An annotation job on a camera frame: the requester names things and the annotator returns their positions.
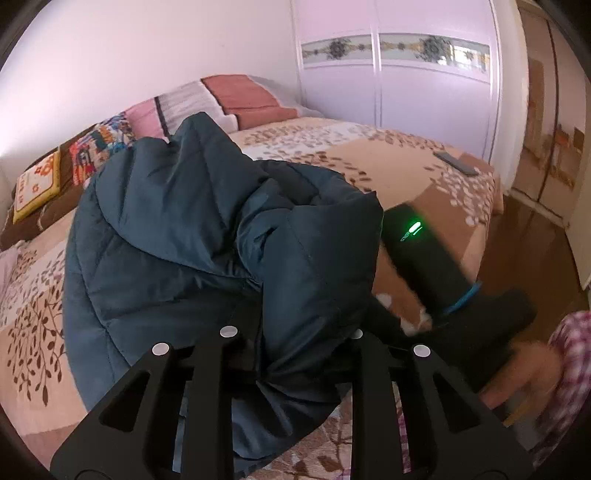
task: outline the green led indicator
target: green led indicator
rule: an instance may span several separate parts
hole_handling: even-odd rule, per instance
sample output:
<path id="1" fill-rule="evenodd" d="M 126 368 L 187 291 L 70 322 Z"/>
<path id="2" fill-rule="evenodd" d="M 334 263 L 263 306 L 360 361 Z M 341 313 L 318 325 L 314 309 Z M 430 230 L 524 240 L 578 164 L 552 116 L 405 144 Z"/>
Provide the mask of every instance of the green led indicator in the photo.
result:
<path id="1" fill-rule="evenodd" d="M 413 233 L 415 230 L 421 227 L 421 222 L 416 222 L 411 228 L 408 229 L 408 233 Z"/>

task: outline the smartphone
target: smartphone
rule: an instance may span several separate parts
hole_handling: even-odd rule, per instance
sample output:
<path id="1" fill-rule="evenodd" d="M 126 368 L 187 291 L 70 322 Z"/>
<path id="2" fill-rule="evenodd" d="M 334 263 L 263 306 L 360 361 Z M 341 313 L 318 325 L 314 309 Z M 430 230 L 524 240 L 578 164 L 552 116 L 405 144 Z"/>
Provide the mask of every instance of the smartphone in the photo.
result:
<path id="1" fill-rule="evenodd" d="M 478 175 L 478 172 L 474 168 L 466 165 L 464 162 L 458 160 L 456 157 L 450 155 L 446 151 L 433 152 L 433 155 L 435 155 L 440 160 L 443 160 L 445 163 L 449 163 L 453 168 L 461 171 L 464 175 L 469 177 L 475 177 Z"/>

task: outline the patterned bed sheet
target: patterned bed sheet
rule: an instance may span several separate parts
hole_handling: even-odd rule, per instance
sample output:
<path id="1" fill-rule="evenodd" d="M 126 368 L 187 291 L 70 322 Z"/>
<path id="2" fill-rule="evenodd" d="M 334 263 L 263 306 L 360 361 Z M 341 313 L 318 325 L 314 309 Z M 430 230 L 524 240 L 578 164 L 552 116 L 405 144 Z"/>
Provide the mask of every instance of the patterned bed sheet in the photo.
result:
<path id="1" fill-rule="evenodd" d="M 491 214 L 502 210 L 498 178 L 482 160 L 446 147 L 480 171 L 467 179 L 432 155 L 444 148 L 437 142 L 319 118 L 264 125 L 231 137 L 253 159 L 339 171 L 362 191 L 375 190 L 384 209 L 410 202 L 468 275 L 476 277 Z M 21 249 L 0 304 L 0 404 L 45 466 L 86 415 L 68 364 L 62 325 L 65 249 L 74 213 Z M 420 305 L 383 249 L 374 293 L 387 299 L 394 313 L 419 322 Z M 401 420 L 400 402 L 397 407 Z M 349 395 L 321 427 L 251 479 L 348 479 L 352 426 Z"/>

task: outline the wardrobe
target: wardrobe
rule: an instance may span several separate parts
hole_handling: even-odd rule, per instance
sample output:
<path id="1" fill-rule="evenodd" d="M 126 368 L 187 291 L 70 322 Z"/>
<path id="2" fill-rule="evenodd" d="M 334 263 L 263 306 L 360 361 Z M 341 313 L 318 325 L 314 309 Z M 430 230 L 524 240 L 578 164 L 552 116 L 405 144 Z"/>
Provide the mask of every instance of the wardrobe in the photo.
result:
<path id="1" fill-rule="evenodd" d="M 293 0 L 293 5 L 308 107 L 490 159 L 499 59 L 489 0 Z"/>

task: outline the blue band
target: blue band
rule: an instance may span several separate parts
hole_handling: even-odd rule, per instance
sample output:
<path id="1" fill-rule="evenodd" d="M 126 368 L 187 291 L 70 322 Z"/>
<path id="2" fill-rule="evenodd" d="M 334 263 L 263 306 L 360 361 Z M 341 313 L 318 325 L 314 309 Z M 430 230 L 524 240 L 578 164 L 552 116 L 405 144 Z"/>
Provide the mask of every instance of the blue band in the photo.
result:
<path id="1" fill-rule="evenodd" d="M 450 313 L 453 313 L 456 310 L 461 309 L 466 304 L 466 302 L 468 300 L 470 300 L 476 294 L 476 292 L 478 290 L 480 290 L 480 285 L 481 285 L 480 282 L 474 283 L 472 288 L 470 290 L 468 290 L 464 295 L 462 295 L 462 297 L 457 302 L 455 302 L 452 306 L 446 308 L 443 311 L 442 315 L 444 315 L 444 316 L 449 315 Z"/>

